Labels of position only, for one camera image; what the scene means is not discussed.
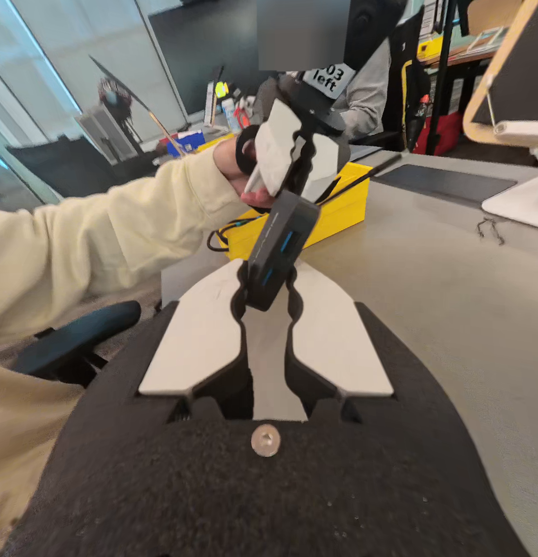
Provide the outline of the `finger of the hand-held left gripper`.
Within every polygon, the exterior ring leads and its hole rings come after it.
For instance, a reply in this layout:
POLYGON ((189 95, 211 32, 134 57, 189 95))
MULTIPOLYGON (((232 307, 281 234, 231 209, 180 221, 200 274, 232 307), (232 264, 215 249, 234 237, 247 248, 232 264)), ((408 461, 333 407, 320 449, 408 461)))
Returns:
POLYGON ((339 146, 330 137, 314 134, 314 156, 303 186, 301 197, 307 201, 317 201, 337 176, 339 146))
POLYGON ((257 163, 246 184, 245 194, 264 187, 271 197, 276 197, 282 189, 301 196, 301 191, 294 185, 285 185, 301 127, 301 120, 292 109, 276 99, 268 120, 259 127, 255 137, 257 163))

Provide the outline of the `red bag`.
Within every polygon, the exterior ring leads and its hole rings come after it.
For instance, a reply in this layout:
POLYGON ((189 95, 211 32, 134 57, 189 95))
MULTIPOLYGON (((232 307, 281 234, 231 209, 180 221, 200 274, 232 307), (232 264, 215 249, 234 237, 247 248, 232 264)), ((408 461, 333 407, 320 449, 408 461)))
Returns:
MULTIPOLYGON (((442 156, 447 152, 453 150, 457 145, 462 131, 463 114, 459 111, 442 115, 439 118, 437 134, 439 141, 434 151, 434 156, 442 156)), ((418 155, 425 155, 427 148, 427 139, 429 136, 429 129, 431 124, 431 117, 426 118, 424 127, 419 134, 418 140, 415 144, 412 153, 418 155)))

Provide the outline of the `black stand pole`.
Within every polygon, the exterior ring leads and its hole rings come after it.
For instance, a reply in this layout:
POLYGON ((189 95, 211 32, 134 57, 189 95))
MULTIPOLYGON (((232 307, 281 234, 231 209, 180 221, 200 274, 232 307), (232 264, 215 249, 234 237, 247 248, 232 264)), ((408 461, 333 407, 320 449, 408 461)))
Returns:
POLYGON ((454 16, 457 9, 457 1, 446 1, 443 3, 443 6, 446 6, 446 17, 443 25, 443 41, 440 51, 433 110, 426 144, 426 155, 429 156, 435 155, 437 145, 440 141, 438 124, 440 121, 443 89, 447 77, 448 58, 451 51, 452 32, 454 27, 454 16))

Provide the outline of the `wood-framed black panel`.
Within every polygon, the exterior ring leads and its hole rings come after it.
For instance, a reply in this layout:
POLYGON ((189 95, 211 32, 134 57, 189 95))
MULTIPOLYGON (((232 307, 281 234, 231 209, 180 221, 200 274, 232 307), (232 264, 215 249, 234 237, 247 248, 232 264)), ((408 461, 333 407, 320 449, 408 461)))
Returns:
POLYGON ((524 1, 463 117, 473 142, 538 148, 538 1, 524 1))

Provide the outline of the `black hub adapter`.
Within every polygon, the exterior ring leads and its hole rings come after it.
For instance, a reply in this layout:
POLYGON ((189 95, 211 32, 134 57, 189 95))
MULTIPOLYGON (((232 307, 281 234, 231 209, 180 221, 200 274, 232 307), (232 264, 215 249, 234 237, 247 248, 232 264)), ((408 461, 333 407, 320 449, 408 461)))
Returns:
POLYGON ((321 206, 284 191, 274 202, 248 259, 246 304, 267 311, 320 218, 321 206))

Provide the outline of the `yellow box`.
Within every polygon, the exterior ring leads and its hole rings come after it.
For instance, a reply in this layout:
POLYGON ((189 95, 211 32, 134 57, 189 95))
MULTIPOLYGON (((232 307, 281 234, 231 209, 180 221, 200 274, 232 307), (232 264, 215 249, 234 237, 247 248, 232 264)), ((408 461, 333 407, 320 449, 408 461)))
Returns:
POLYGON ((418 46, 417 58, 420 62, 428 62, 435 59, 440 55, 443 44, 443 36, 433 36, 432 38, 423 41, 418 46))

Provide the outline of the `yellow plastic bin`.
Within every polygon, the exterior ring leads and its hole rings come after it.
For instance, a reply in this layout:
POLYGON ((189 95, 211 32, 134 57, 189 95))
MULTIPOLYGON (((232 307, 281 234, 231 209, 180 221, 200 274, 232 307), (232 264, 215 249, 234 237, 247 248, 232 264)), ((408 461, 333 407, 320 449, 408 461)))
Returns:
POLYGON ((230 140, 230 139, 232 139, 232 138, 234 138, 234 137, 235 137, 235 135, 234 135, 233 133, 228 133, 228 134, 226 134, 226 135, 222 135, 222 136, 216 137, 215 139, 213 139, 213 140, 211 140, 211 141, 208 141, 208 142, 206 142, 206 143, 204 143, 204 144, 198 146, 197 149, 196 149, 196 152, 197 152, 197 153, 203 152, 203 151, 205 151, 205 150, 208 150, 208 149, 212 148, 213 146, 217 145, 217 144, 220 143, 220 142, 224 142, 224 141, 230 140))
MULTIPOLYGON (((329 200, 321 204, 321 216, 304 248, 355 226, 365 219, 369 178, 346 193, 342 191, 352 182, 366 176, 370 170, 371 167, 357 163, 347 163, 344 166, 336 177, 335 187, 331 191, 329 200)), ((267 219, 267 214, 260 214, 251 209, 240 218, 212 232, 207 240, 208 248, 224 253, 230 260, 236 258, 247 260, 267 219)))

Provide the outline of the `clear plastic bottle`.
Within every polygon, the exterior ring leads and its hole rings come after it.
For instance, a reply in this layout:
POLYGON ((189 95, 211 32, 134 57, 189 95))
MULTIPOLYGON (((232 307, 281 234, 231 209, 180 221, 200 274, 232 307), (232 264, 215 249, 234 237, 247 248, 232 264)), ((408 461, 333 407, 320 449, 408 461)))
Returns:
POLYGON ((235 115, 236 107, 235 102, 232 98, 226 98, 221 101, 222 112, 228 123, 228 128, 233 134, 239 134, 242 127, 239 124, 239 120, 235 115))

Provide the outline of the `person's left forearm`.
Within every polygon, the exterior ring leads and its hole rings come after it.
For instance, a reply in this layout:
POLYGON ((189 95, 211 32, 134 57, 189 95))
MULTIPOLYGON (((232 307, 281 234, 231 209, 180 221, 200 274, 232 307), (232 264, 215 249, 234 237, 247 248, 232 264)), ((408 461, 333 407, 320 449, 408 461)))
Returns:
POLYGON ((244 213, 214 150, 104 194, 0 211, 0 345, 47 329, 85 299, 135 287, 244 213))

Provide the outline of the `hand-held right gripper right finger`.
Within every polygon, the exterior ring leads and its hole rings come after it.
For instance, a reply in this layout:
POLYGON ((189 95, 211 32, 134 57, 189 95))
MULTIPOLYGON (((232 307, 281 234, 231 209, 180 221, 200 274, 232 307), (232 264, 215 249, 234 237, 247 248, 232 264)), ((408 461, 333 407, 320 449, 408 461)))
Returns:
POLYGON ((287 279, 286 385, 311 417, 321 400, 394 396, 356 302, 306 262, 287 279))

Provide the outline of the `wooden table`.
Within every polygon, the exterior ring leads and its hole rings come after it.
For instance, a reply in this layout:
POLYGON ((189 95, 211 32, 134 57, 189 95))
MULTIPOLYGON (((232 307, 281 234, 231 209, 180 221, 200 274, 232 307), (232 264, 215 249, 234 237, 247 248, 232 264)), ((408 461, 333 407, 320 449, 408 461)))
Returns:
POLYGON ((457 66, 474 61, 481 61, 484 59, 492 59, 501 44, 498 45, 482 45, 481 48, 475 48, 468 51, 466 48, 455 48, 449 53, 447 59, 447 66, 457 66))

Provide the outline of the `black bag yellow trim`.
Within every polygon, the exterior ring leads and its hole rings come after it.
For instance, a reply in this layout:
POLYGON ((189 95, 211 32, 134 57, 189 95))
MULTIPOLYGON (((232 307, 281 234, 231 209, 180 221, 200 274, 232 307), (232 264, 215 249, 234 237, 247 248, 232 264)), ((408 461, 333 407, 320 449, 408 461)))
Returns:
POLYGON ((431 105, 431 78, 419 61, 419 19, 412 17, 395 29, 390 38, 391 67, 389 100, 391 121, 406 151, 412 152, 425 127, 431 105))

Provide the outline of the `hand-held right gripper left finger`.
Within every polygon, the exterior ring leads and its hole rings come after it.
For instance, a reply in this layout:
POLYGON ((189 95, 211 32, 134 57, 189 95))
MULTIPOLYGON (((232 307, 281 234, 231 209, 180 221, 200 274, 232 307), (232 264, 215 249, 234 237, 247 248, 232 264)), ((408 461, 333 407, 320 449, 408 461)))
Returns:
POLYGON ((138 387, 140 395, 215 399, 226 419, 252 419, 248 363, 246 261, 235 259, 188 289, 138 387))

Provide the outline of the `blue plastic bin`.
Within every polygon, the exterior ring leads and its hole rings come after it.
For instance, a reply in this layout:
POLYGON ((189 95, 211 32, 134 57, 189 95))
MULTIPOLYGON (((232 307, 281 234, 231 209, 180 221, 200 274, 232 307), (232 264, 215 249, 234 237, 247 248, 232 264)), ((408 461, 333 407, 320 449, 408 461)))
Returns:
POLYGON ((172 140, 163 140, 168 153, 177 158, 181 152, 192 153, 206 144, 202 129, 178 132, 172 135, 172 140))

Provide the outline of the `person's left hand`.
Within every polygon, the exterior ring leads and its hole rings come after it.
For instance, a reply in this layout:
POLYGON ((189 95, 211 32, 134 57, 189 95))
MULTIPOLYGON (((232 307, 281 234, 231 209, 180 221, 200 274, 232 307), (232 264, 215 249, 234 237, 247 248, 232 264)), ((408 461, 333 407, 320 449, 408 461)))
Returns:
POLYGON ((244 204, 259 209, 262 212, 271 210, 276 199, 270 195, 263 182, 261 182, 257 190, 245 191, 249 176, 242 173, 237 164, 236 144, 236 136, 217 143, 213 157, 218 170, 231 184, 244 204))

